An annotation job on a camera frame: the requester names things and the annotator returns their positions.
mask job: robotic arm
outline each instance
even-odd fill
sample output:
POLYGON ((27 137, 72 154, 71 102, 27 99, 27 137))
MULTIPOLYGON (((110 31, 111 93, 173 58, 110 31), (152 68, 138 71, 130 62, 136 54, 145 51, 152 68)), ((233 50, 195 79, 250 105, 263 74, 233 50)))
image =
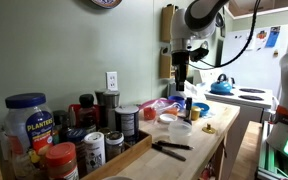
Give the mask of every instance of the robotic arm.
POLYGON ((205 39, 215 31, 217 12, 229 0, 195 0, 187 9, 175 12, 171 22, 172 65, 175 67, 176 91, 184 91, 187 64, 195 61, 191 40, 205 39))

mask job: cable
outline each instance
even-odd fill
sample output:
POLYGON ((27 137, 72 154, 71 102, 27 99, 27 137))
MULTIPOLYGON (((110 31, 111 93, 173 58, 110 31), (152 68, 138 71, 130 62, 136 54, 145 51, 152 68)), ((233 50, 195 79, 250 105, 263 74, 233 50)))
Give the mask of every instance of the cable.
POLYGON ((211 66, 212 68, 199 68, 199 67, 196 67, 192 64, 189 64, 190 66, 196 68, 196 69, 200 69, 200 70, 209 70, 209 69, 214 69, 214 68, 219 68, 219 67, 224 67, 224 66, 227 66, 229 64, 231 64, 232 62, 234 62, 235 60, 237 60, 243 53, 244 51, 246 50, 246 48, 248 47, 249 43, 251 42, 252 40, 252 37, 253 37, 253 33, 254 33, 254 28, 255 28, 255 23, 256 23, 256 14, 257 14, 257 10, 258 10, 258 6, 260 5, 260 2, 261 0, 256 0, 255 2, 255 5, 254 5, 254 12, 253 12, 253 18, 252 18, 252 25, 251 25, 251 30, 250 30, 250 35, 247 39, 247 42, 245 43, 244 47, 242 48, 242 50, 230 61, 224 63, 224 64, 221 64, 219 66, 214 66, 214 65, 211 65, 209 63, 206 63, 205 61, 202 61, 200 60, 202 63, 208 65, 208 66, 211 66))

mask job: stovetop burner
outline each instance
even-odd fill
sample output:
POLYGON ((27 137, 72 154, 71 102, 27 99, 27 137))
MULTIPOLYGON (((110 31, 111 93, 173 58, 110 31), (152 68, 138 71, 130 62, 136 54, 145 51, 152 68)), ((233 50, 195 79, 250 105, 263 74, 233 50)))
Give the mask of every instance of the stovetop burner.
POLYGON ((233 93, 220 93, 220 92, 214 92, 214 91, 210 91, 210 93, 212 94, 216 94, 216 95, 222 95, 222 96, 234 96, 233 93))
POLYGON ((241 88, 240 91, 249 92, 249 93, 265 93, 265 91, 259 89, 250 89, 250 88, 241 88))
POLYGON ((238 96, 238 97, 242 98, 242 99, 253 100, 253 101, 264 101, 263 98, 260 98, 258 96, 241 95, 241 96, 238 96))

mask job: floor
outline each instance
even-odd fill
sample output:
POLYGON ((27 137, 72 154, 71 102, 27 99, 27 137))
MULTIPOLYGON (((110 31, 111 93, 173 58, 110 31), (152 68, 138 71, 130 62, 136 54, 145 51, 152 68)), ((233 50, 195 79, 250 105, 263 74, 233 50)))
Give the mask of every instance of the floor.
POLYGON ((234 164, 230 180, 254 180, 258 164, 261 124, 250 122, 234 164))

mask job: blue kettle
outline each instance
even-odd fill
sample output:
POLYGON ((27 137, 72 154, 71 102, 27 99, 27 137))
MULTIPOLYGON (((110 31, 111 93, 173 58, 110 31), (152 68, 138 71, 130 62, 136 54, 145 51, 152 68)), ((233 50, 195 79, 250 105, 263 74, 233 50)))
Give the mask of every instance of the blue kettle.
POLYGON ((217 81, 211 85, 211 93, 228 95, 231 93, 232 85, 228 82, 225 74, 218 76, 217 81))

